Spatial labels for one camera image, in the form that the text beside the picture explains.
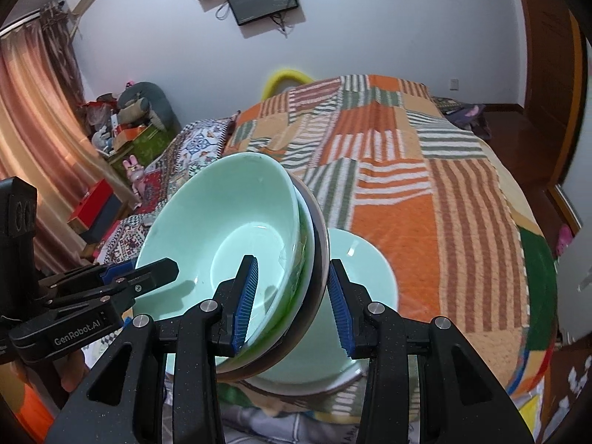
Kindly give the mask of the person's left hand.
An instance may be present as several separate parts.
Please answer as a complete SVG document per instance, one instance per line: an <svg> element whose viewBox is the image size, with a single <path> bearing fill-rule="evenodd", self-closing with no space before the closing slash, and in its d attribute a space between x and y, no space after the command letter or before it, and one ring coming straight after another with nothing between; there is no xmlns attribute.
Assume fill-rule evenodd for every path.
<svg viewBox="0 0 592 444"><path fill-rule="evenodd" d="M89 372L82 350L60 358L55 363L55 368L60 376L61 387L68 393L72 393Z"/></svg>

